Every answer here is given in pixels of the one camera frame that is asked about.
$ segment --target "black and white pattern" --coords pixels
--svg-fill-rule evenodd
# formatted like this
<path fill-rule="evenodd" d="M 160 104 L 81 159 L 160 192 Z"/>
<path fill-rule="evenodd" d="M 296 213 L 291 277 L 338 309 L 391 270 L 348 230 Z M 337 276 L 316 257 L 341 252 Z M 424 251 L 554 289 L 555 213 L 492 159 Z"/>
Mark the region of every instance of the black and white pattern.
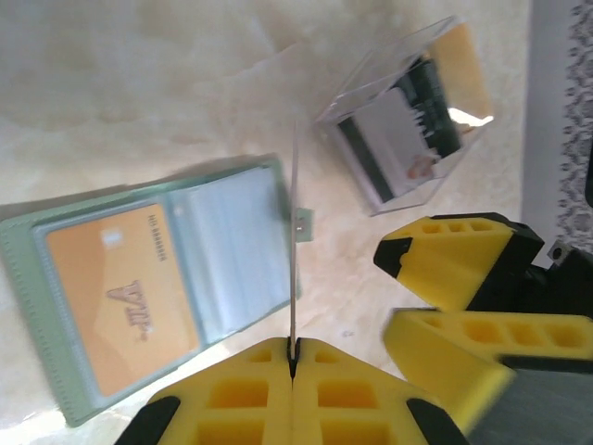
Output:
<path fill-rule="evenodd" d="M 593 0 L 581 0 L 571 14 L 558 225 L 563 242 L 593 251 L 593 209 L 585 198 L 593 133 Z"/>

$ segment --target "clear plastic box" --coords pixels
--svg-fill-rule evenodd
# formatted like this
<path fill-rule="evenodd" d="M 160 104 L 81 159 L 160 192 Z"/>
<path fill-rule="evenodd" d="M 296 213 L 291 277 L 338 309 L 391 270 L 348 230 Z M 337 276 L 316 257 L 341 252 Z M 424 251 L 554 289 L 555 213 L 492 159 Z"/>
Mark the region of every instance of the clear plastic box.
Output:
<path fill-rule="evenodd" d="M 492 120 L 469 28 L 450 17 L 370 51 L 316 123 L 374 215 L 428 201 Z"/>

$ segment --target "marble table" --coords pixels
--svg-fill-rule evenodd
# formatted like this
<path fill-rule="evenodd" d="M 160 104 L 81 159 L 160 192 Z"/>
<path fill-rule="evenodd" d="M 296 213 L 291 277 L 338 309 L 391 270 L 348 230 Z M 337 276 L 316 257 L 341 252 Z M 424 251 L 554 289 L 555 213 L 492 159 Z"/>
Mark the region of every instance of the marble table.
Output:
<path fill-rule="evenodd" d="M 301 126 L 298 333 L 397 374 L 380 341 L 422 302 L 372 265 L 378 240 L 426 214 L 520 209 L 527 0 L 0 2 L 0 206 L 138 184 L 188 165 L 275 152 L 365 51 L 451 14 L 467 19 L 497 118 L 423 208 L 369 218 L 345 163 Z M 0 268 L 0 443 L 110 444 L 158 388 L 267 337 L 282 310 L 70 429 Z"/>

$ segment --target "orange card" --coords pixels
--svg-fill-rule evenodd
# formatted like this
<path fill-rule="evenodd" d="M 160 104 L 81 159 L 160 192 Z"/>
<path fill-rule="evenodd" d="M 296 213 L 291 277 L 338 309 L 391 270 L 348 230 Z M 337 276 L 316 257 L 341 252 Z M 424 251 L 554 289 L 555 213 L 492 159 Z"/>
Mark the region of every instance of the orange card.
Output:
<path fill-rule="evenodd" d="M 58 229 L 46 243 L 103 395 L 198 347 L 159 204 Z"/>

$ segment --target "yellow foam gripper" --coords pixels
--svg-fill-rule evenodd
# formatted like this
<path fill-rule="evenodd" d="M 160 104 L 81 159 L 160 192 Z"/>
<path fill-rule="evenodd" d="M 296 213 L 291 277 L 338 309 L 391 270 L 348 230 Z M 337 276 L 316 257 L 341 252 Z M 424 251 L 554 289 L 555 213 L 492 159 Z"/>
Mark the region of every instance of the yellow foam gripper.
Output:
<path fill-rule="evenodd" d="M 576 315 L 395 311 L 383 340 L 406 379 L 466 434 L 514 378 L 505 358 L 593 359 L 593 323 Z"/>
<path fill-rule="evenodd" d="M 118 445 L 468 444 L 425 391 L 319 340 L 298 346 L 294 380 L 286 339 L 271 338 L 162 389 Z"/>
<path fill-rule="evenodd" d="M 374 263 L 443 311 L 507 311 L 543 244 L 496 213 L 425 217 L 384 237 Z"/>

